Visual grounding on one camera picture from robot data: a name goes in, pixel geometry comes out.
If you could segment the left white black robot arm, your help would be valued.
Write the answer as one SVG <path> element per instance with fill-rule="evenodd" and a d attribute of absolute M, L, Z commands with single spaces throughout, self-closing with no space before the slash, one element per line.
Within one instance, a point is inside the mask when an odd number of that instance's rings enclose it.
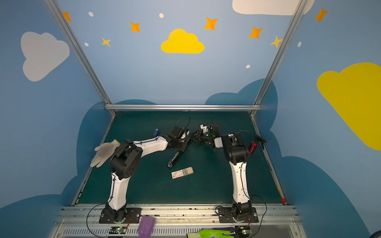
<path fill-rule="evenodd" d="M 132 217 L 127 209 L 126 194 L 129 181 L 137 171 L 142 157 L 165 150 L 175 149 L 176 154 L 168 162 L 168 168 L 173 168 L 184 153 L 191 136 L 171 138 L 167 135 L 143 141 L 126 139 L 111 156 L 110 173 L 112 186 L 110 197 L 101 212 L 99 222 L 103 224 L 125 223 L 126 218 Z"/>

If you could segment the red spray bottle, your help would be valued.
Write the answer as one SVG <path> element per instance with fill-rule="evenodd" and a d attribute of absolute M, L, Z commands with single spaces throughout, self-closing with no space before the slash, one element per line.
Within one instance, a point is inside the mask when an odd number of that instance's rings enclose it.
<path fill-rule="evenodd" d="M 266 139 L 264 139 L 262 136 L 256 135 L 253 141 L 250 143 L 249 154 L 252 155 L 259 146 L 262 148 L 262 150 L 264 150 L 266 143 Z"/>

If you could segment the black stapler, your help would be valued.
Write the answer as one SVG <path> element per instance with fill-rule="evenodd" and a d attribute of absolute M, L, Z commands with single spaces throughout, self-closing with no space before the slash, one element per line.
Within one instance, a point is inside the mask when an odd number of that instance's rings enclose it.
<path fill-rule="evenodd" d="M 177 163 L 177 161 L 179 160 L 179 158 L 183 155 L 183 152 L 182 151 L 177 151 L 175 153 L 175 155 L 169 160 L 167 166 L 168 168 L 173 168 L 173 166 Z"/>

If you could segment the aluminium frame post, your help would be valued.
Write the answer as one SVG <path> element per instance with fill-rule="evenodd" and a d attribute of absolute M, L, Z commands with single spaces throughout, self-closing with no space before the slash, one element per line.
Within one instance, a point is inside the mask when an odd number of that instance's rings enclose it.
<path fill-rule="evenodd" d="M 289 44 L 291 43 L 291 40 L 304 16 L 304 10 L 307 8 L 308 0 L 302 0 L 299 1 L 297 4 L 296 10 L 290 20 L 290 23 L 285 31 L 285 34 L 283 36 L 283 41 L 281 42 L 280 46 L 278 47 L 278 50 L 275 54 L 275 57 L 272 61 L 272 64 L 270 66 L 270 69 L 265 77 L 265 80 L 263 81 L 260 90 L 256 96 L 254 106 L 256 106 L 256 109 L 253 109 L 250 111 L 250 116 L 252 119 L 254 119 L 254 116 L 257 111 L 261 109 L 261 103 L 268 91 L 268 88 L 276 74 L 276 71 L 278 67 L 280 66 L 280 63 L 287 51 L 287 48 Z"/>
<path fill-rule="evenodd" d="M 61 7 L 59 6 L 57 1 L 53 0 L 45 0 L 45 3 L 47 7 L 49 8 L 50 12 L 52 13 L 53 17 L 57 21 L 59 27 L 61 28 L 62 32 L 66 36 L 67 40 L 69 41 L 70 45 L 72 46 L 75 54 L 77 55 L 79 61 L 81 62 L 83 68 L 85 69 L 86 73 L 88 74 L 91 82 L 95 86 L 98 94 L 100 95 L 101 99 L 105 103 L 105 106 L 111 105 L 112 102 L 107 95 L 101 81 L 99 80 L 95 70 L 93 69 L 89 59 L 85 55 L 84 50 L 82 49 L 82 46 L 80 45 L 78 39 L 76 38 L 72 28 L 69 25 L 69 22 L 66 20 L 64 13 L 62 12 Z"/>

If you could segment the green work glove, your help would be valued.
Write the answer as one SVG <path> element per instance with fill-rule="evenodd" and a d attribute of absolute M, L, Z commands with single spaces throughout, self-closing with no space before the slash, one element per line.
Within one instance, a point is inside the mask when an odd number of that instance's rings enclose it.
<path fill-rule="evenodd" d="M 234 238 L 234 235 L 226 230 L 202 229 L 199 232 L 188 233 L 187 238 Z"/>

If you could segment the red white staple box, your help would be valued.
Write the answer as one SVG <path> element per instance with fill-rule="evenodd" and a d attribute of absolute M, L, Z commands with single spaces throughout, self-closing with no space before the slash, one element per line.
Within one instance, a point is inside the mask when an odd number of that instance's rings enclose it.
<path fill-rule="evenodd" d="M 182 170 L 172 172 L 171 177 L 172 177 L 172 179 L 177 179 L 177 178 L 181 178 L 181 177 L 193 174 L 193 173 L 194 173 L 193 167 L 188 167 L 188 168 L 185 168 Z"/>

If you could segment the aluminium frame right post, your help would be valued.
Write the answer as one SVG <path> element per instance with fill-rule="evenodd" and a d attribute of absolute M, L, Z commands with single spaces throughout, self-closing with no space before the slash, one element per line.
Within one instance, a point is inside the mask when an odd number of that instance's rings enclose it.
<path fill-rule="evenodd" d="M 265 77 L 265 80 L 263 81 L 260 90 L 256 96 L 254 106 L 256 106 L 256 109 L 253 109 L 250 111 L 250 116 L 252 119 L 254 119 L 254 116 L 257 111 L 261 109 L 261 103 L 268 91 L 268 88 L 276 74 L 276 71 L 278 67 L 280 66 L 280 63 L 287 51 L 287 48 L 289 44 L 291 43 L 291 40 L 304 16 L 304 10 L 307 8 L 308 0 L 302 0 L 299 1 L 297 4 L 296 10 L 290 20 L 290 23 L 285 31 L 285 34 L 283 36 L 283 41 L 281 42 L 280 46 L 278 47 L 278 50 L 275 54 L 275 57 L 272 61 L 272 64 L 270 66 L 270 69 Z"/>

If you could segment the white knit work glove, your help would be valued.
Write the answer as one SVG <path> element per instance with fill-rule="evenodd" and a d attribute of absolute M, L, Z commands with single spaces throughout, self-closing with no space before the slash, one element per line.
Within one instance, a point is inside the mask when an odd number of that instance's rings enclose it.
<path fill-rule="evenodd" d="M 121 144 L 114 139 L 112 142 L 102 143 L 96 147 L 94 149 L 96 154 L 90 163 L 90 167 L 101 167 L 114 154 L 115 150 L 120 145 Z"/>

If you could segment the right green circuit board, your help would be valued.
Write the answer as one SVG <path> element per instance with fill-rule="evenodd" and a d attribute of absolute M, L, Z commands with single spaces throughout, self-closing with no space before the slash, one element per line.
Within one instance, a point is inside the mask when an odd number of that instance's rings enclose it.
<path fill-rule="evenodd" d="M 249 226 L 236 226 L 235 227 L 235 234 L 239 236 L 247 237 L 252 233 L 252 230 Z"/>

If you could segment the left green circuit board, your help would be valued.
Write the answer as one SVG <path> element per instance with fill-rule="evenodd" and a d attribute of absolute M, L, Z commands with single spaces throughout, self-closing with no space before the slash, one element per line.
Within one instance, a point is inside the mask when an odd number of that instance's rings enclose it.
<path fill-rule="evenodd" d="M 126 234 L 128 227 L 111 227 L 109 235 L 124 235 Z"/>

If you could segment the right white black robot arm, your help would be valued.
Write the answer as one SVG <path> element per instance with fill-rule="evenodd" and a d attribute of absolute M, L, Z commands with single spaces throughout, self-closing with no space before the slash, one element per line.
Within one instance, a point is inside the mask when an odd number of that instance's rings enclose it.
<path fill-rule="evenodd" d="M 232 216 L 236 221 L 243 221 L 252 215 L 252 202 L 249 197 L 246 168 L 249 151 L 239 132 L 222 136 L 212 135 L 202 130 L 191 134 L 191 138 L 201 144 L 209 143 L 215 148 L 223 148 L 233 179 Z"/>

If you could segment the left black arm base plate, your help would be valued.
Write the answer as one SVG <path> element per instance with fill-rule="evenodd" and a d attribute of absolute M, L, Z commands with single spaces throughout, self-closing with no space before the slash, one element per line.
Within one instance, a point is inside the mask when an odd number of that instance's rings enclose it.
<path fill-rule="evenodd" d="M 104 208 L 101 212 L 99 224 L 138 224 L 140 222 L 141 208 L 121 208 L 113 210 Z"/>

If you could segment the aluminium frame left post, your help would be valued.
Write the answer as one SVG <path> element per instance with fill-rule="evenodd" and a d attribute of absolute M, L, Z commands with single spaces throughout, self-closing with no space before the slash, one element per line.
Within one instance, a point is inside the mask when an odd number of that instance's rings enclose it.
<path fill-rule="evenodd" d="M 77 55 L 79 61 L 81 62 L 83 68 L 85 69 L 86 73 L 88 74 L 91 82 L 95 86 L 98 94 L 100 95 L 101 99 L 105 103 L 105 106 L 111 105 L 112 102 L 107 95 L 101 81 L 99 80 L 95 70 L 93 69 L 89 59 L 85 55 L 84 50 L 82 49 L 82 46 L 80 45 L 78 39 L 76 38 L 72 28 L 69 25 L 69 22 L 66 20 L 64 13 L 62 12 L 61 7 L 59 6 L 57 1 L 53 0 L 45 0 L 45 3 L 47 7 L 49 8 L 50 12 L 52 13 L 53 17 L 57 21 L 59 27 L 61 28 L 62 32 L 66 36 L 67 40 L 69 41 L 70 45 L 72 46 L 75 54 Z"/>

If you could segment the green circuit board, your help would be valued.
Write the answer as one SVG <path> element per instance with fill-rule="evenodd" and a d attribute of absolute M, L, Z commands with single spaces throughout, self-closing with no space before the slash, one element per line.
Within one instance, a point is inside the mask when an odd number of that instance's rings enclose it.
<path fill-rule="evenodd" d="M 126 234 L 128 227 L 111 227 L 109 235 L 124 235 Z"/>
<path fill-rule="evenodd" d="M 252 233 L 252 230 L 249 226 L 236 226 L 235 227 L 235 234 L 239 236 L 247 237 Z"/>

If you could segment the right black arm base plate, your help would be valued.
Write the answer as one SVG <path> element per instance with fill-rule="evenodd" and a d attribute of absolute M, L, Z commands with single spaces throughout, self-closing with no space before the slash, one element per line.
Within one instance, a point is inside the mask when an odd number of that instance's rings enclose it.
<path fill-rule="evenodd" d="M 233 217 L 233 209 L 232 207 L 222 207 L 217 206 L 215 208 L 215 213 L 219 218 L 220 223 L 258 223 L 259 218 L 257 211 L 254 207 L 252 207 L 252 212 L 249 215 L 244 215 L 241 218 Z"/>

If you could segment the aluminium front rail bed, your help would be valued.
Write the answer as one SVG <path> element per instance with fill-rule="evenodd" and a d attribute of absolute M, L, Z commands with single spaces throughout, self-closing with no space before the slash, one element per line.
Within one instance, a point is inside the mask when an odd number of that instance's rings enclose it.
<path fill-rule="evenodd" d="M 297 210 L 291 205 L 255 204 L 258 223 L 220 223 L 215 208 L 227 204 L 133 204 L 141 208 L 142 216 L 154 217 L 152 238 L 185 238 L 202 229 L 249 226 L 253 238 L 305 238 L 307 235 Z M 139 224 L 99 224 L 101 205 L 85 204 L 63 207 L 49 234 L 51 238 L 137 238 Z M 124 235 L 109 235 L 111 227 L 128 227 Z"/>

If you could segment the aluminium frame rear crossbar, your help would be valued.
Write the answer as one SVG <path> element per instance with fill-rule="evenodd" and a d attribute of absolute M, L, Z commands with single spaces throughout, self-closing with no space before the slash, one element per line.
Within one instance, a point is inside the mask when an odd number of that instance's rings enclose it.
<path fill-rule="evenodd" d="M 105 109 L 115 111 L 259 111 L 261 106 L 106 104 Z"/>

